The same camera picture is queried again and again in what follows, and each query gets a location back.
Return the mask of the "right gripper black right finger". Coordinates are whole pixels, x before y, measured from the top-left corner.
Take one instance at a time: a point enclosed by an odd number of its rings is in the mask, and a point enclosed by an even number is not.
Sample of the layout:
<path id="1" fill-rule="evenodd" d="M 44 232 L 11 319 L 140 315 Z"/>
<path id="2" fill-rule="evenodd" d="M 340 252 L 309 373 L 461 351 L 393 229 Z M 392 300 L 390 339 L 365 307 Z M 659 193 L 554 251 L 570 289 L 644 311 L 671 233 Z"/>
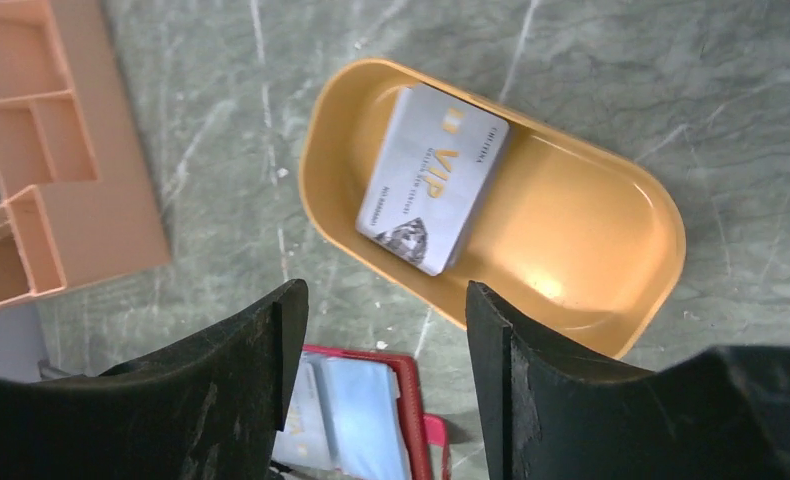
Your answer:
<path id="1" fill-rule="evenodd" d="M 790 479 L 790 346 L 715 346 L 652 372 L 466 292 L 493 479 Z"/>

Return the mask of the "yellow oval tray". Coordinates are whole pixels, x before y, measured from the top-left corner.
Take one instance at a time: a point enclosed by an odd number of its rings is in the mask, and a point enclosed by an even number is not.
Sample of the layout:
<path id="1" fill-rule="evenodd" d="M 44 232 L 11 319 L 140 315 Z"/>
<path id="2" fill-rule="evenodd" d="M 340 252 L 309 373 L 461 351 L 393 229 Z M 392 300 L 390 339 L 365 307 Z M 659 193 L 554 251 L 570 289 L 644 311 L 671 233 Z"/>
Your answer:
<path id="1" fill-rule="evenodd" d="M 355 228 L 400 89 L 425 83 L 505 118 L 509 144 L 459 261 L 429 276 Z M 456 325 L 466 288 L 486 283 L 527 316 L 612 358 L 624 356 L 674 289 L 686 256 L 678 208 L 632 161 L 382 58 L 323 87 L 299 165 L 310 221 L 332 244 Z"/>

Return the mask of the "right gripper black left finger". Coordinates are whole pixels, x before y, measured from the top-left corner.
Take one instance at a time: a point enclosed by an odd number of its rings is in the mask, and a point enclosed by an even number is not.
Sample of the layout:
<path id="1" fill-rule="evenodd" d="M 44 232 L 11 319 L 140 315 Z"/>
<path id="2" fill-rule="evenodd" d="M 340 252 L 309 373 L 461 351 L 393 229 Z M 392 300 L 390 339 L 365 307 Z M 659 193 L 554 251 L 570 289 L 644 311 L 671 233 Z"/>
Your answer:
<path id="1" fill-rule="evenodd" d="M 0 479 L 273 479 L 308 321 L 290 280 L 96 376 L 0 379 Z"/>

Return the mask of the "red leather card holder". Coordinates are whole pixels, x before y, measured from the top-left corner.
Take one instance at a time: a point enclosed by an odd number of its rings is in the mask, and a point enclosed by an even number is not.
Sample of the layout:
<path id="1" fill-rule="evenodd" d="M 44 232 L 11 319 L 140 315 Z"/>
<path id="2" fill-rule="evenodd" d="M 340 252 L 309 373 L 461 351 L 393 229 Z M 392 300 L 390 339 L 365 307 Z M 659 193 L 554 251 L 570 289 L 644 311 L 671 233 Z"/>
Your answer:
<path id="1" fill-rule="evenodd" d="M 320 357 L 317 377 L 334 454 L 333 470 L 353 479 L 448 479 L 444 420 L 425 412 L 415 360 L 403 354 L 306 345 Z M 300 466 L 271 458 L 278 478 Z"/>

